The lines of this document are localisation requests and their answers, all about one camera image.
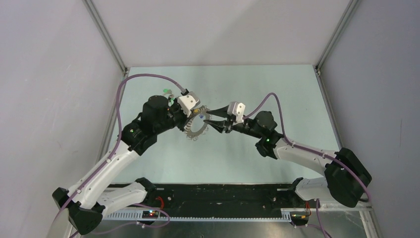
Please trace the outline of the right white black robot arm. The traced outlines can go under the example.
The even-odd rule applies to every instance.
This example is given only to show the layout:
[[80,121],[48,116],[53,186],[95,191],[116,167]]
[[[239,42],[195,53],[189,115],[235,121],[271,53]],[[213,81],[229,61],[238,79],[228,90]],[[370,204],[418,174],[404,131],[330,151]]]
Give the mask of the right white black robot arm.
[[277,123],[270,111],[261,111],[252,119],[242,120],[237,120],[239,113],[234,113],[230,106],[209,114],[225,118],[204,121],[219,133],[236,131],[259,139],[256,149],[263,157],[289,161],[321,175],[312,179],[298,178],[293,182],[287,198],[294,207],[320,199],[335,200],[354,208],[362,201],[365,189],[372,181],[372,176],[352,150],[344,147],[339,151],[322,150],[288,139],[275,130]]

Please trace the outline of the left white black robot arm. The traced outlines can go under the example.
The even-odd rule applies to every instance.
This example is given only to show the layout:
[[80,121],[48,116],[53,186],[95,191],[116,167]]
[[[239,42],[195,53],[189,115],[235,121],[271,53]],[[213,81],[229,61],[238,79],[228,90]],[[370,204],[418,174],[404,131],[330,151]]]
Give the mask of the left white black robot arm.
[[191,92],[175,98],[173,103],[162,95],[149,97],[138,116],[119,127],[112,150],[73,186],[58,187],[52,193],[59,211],[67,210],[67,219],[76,234],[93,232],[106,215],[128,205],[142,203],[148,207],[156,202],[155,186],[146,178],[110,193],[105,193],[105,189],[157,142],[158,135],[174,128],[184,131],[199,104],[200,100]]

